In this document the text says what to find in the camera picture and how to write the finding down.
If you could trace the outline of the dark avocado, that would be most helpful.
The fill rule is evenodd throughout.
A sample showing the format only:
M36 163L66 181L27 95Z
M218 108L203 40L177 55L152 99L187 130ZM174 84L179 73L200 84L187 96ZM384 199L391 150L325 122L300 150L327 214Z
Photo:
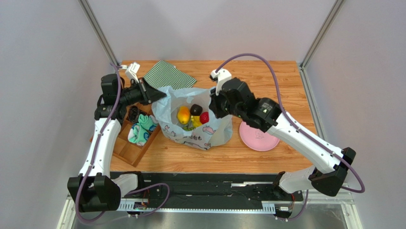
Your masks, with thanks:
M190 108L191 116L200 116L203 113L203 108L198 104L193 104Z

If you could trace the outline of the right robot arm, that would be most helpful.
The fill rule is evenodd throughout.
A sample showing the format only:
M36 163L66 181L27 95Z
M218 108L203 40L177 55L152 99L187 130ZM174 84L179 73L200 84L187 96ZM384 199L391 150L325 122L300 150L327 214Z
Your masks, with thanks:
M217 118L233 115L248 126L284 141L312 162L312 166L296 172L280 172L273 182L286 193L304 189L334 197L347 176L356 152L333 146L283 114L278 103L269 98L255 98L247 83L238 78L215 79L211 89L210 110Z

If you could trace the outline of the green grapes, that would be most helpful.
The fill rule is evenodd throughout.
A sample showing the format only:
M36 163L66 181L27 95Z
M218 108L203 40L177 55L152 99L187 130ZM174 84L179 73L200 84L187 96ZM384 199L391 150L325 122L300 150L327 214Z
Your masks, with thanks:
M183 127L183 130L185 130L185 131L192 131L192 130L194 130L196 127L194 127L193 125L185 125L184 127Z

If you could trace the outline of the red peach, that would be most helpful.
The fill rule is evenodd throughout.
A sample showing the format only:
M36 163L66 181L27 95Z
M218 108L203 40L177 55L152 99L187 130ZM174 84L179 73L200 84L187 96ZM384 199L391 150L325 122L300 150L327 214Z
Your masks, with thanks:
M202 124L206 124L210 121L210 117L209 117L209 113L208 112L203 112L200 116L199 116L199 121Z

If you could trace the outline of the light blue plastic bag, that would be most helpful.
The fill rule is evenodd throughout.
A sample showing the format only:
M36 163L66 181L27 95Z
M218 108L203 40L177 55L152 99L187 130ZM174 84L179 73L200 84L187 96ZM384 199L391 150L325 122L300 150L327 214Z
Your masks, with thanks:
M166 93L166 97L152 104L152 112L168 139L192 148L208 150L213 146L224 145L232 138L232 117L228 115L217 119L209 109L210 89L174 90L166 86L158 90ZM210 121L192 131L185 131L183 130L185 125L180 124L177 119L177 112L180 106L191 108L193 104L200 105L203 112L208 112Z

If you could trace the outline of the yellow banana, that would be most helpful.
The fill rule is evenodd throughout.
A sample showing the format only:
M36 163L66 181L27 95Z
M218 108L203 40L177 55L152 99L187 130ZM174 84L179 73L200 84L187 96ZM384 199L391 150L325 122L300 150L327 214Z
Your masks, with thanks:
M199 117L199 116L193 116L193 115L192 115L190 121L191 121L191 123L192 123L193 128L197 128L197 127L200 127L200 126L203 125L203 124L201 123L201 121L200 121L200 117Z

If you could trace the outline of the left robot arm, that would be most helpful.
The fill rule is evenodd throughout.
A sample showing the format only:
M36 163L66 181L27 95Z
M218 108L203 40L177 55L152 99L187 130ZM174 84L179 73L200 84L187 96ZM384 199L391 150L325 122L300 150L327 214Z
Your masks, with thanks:
M143 78L125 88L124 79L113 73L101 78L102 94L94 112L94 132L88 156L76 177L70 177L68 191L77 212L105 212L118 209L121 198L139 185L140 173L127 172L112 179L110 163L127 107L149 105L166 96Z

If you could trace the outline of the yellow mango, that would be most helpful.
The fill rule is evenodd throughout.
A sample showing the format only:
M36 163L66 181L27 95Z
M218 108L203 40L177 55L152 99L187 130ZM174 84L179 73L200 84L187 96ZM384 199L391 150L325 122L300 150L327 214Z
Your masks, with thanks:
M177 113L177 119L182 125L186 125L189 123L191 118L191 113L188 107L180 106L179 111Z

